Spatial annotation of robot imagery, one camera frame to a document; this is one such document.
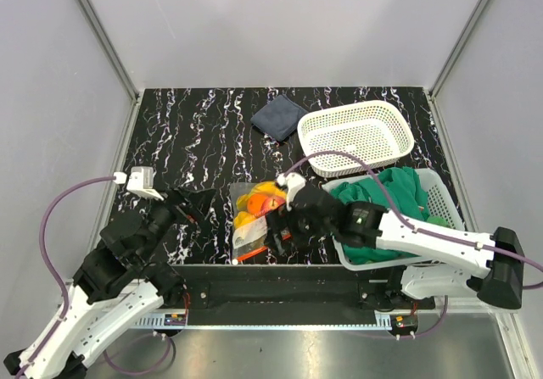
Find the fake orange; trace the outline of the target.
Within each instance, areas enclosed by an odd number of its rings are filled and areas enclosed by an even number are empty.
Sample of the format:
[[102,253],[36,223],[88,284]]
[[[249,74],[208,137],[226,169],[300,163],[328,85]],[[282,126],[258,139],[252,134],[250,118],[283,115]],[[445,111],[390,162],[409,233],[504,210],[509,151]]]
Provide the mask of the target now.
[[257,216],[261,211],[268,197],[263,193],[250,194],[246,203],[247,212]]

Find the clear zip top bag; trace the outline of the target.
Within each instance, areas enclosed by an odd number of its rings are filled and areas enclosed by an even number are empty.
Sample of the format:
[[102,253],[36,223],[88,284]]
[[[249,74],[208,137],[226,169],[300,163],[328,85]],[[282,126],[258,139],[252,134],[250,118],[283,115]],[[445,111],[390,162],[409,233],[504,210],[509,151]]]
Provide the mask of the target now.
[[[229,192],[232,202],[233,219],[238,214],[238,210],[236,208],[238,198],[244,194],[250,194],[251,188],[256,184],[248,182],[236,182],[230,185]],[[232,221],[232,263],[234,265],[241,264],[267,251],[267,214],[263,215],[262,212],[260,212],[255,217],[253,222],[238,229],[234,228]]]

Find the red fake apple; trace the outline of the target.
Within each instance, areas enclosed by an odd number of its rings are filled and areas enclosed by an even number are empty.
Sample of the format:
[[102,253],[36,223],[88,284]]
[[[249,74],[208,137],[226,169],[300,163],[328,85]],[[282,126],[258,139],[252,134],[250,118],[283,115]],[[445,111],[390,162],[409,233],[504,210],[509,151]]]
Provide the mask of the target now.
[[261,212],[263,215],[267,214],[275,209],[278,209],[283,204],[285,204],[284,198],[278,196],[269,197],[263,202]]

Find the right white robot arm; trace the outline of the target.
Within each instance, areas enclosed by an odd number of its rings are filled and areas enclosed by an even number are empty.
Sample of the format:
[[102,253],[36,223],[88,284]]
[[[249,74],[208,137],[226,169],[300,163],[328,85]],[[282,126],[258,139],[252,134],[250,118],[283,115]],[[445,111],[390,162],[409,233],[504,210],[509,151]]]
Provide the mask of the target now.
[[404,308],[414,298],[464,296],[517,310],[523,300],[522,246],[515,231],[466,232],[409,220],[369,202],[342,203],[311,184],[296,187],[286,203],[265,216],[269,247],[282,254],[306,237],[330,235],[350,248],[394,250],[440,263],[437,272],[404,269],[385,287],[390,305]]

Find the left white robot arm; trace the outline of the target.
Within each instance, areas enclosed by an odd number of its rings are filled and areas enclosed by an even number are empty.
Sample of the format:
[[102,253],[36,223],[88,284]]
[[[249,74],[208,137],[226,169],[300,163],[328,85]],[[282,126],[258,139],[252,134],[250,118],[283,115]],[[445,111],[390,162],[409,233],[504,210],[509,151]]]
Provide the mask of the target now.
[[173,225],[203,228],[215,196],[212,189],[175,188],[153,202],[147,214],[117,215],[83,260],[63,301],[36,341],[8,354],[3,363],[14,378],[83,378],[115,339],[143,315],[172,308],[187,297],[185,279],[156,248]]

